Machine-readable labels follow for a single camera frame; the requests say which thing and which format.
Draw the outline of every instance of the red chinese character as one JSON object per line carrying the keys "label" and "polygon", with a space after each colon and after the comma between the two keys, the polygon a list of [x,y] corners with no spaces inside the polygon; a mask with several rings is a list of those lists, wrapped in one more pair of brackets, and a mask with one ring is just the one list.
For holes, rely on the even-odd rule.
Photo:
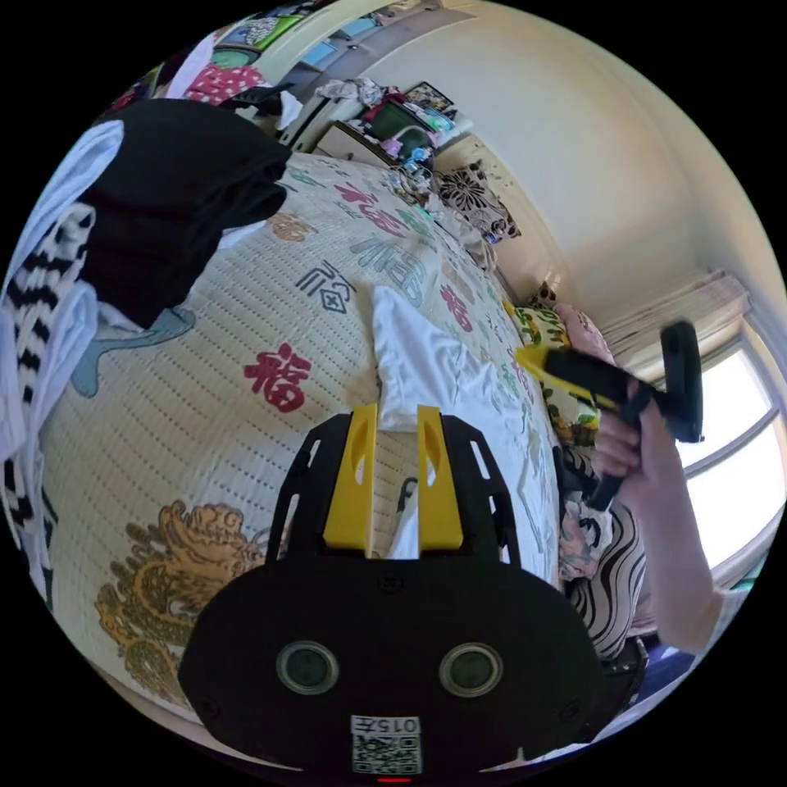
{"label": "red chinese character", "polygon": [[386,213],[385,211],[376,211],[373,207],[366,204],[361,205],[360,210],[373,225],[379,227],[384,232],[396,235],[397,238],[405,237],[396,231],[397,229],[404,228],[404,224],[396,218],[396,216],[391,216],[390,213]]}
{"label": "red chinese character", "polygon": [[351,183],[347,183],[347,186],[334,186],[334,188],[339,191],[345,202],[359,202],[358,209],[361,213],[371,221],[372,224],[383,230],[383,232],[396,235],[397,238],[405,237],[396,231],[397,229],[404,229],[405,225],[403,222],[396,218],[396,216],[391,216],[391,214],[386,211],[377,210],[372,207],[378,202],[374,194],[362,192]]}
{"label": "red chinese character", "polygon": [[300,384],[308,378],[312,364],[293,352],[284,343],[277,353],[259,353],[257,363],[244,368],[245,375],[254,380],[252,392],[262,388],[265,401],[279,412],[292,412],[303,405],[304,396]]}
{"label": "red chinese character", "polygon": [[467,316],[467,306],[464,301],[447,284],[440,288],[440,294],[459,327],[469,334],[473,330],[473,324],[470,322],[470,317]]}
{"label": "red chinese character", "polygon": [[352,183],[347,183],[347,186],[334,186],[334,188],[342,195],[345,202],[363,202],[366,205],[373,205],[377,202],[377,197],[374,194],[367,194],[353,186]]}

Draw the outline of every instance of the bed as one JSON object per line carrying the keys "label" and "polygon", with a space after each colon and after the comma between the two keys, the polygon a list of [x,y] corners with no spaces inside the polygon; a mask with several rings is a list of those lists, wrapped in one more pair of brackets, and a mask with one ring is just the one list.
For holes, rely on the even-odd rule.
{"label": "bed", "polygon": [[[491,363],[530,414],[525,491],[557,583],[557,438],[497,279],[389,190],[385,171],[295,153],[280,213],[221,250],[182,306],[134,335],[102,327],[42,435],[48,606],[71,642],[165,716],[197,717],[176,670],[212,596],[262,563],[306,433],[379,397],[371,287],[397,291]],[[377,440],[374,552],[417,477],[415,436]]]}

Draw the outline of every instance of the qr code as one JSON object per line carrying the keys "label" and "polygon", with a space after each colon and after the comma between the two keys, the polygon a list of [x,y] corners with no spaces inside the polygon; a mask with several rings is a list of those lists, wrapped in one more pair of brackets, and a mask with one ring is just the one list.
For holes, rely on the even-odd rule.
{"label": "qr code", "polygon": [[356,773],[405,775],[421,773],[419,735],[354,735]]}

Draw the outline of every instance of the finger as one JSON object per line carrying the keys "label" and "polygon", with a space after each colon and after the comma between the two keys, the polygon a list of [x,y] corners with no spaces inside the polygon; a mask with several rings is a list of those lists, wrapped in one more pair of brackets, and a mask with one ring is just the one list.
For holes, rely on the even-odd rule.
{"label": "finger", "polygon": [[649,443],[655,439],[662,441],[671,439],[669,430],[664,422],[662,411],[659,410],[656,402],[651,399],[648,406],[639,414],[639,423],[642,429],[643,439]]}
{"label": "finger", "polygon": [[614,475],[616,478],[625,478],[631,468],[623,462],[605,453],[597,453],[591,462],[596,475]]}
{"label": "finger", "polygon": [[624,424],[614,413],[603,412],[598,423],[598,433],[620,440],[629,445],[639,445],[639,432],[628,424]]}
{"label": "finger", "polygon": [[[629,384],[627,386],[629,399],[636,395],[637,391],[639,391],[640,385],[644,385],[644,383],[640,380],[629,380]],[[653,398],[651,398],[646,407],[639,414],[639,423],[642,427],[643,439],[646,439],[649,442],[656,438],[663,438],[664,436],[667,438],[670,437],[664,422],[662,411],[659,409],[658,405],[656,404],[656,400]]]}
{"label": "finger", "polygon": [[598,453],[611,457],[617,462],[622,462],[628,467],[639,465],[639,451],[629,444],[610,437],[608,434],[597,434],[595,448]]}

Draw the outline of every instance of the bedside table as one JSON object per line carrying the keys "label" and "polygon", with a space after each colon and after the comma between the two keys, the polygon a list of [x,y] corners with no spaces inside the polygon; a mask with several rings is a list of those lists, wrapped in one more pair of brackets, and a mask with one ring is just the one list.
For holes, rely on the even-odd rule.
{"label": "bedside table", "polygon": [[361,164],[371,164],[382,169],[398,165],[397,160],[389,156],[383,148],[341,121],[334,123],[325,132],[312,153],[343,161],[359,161]]}

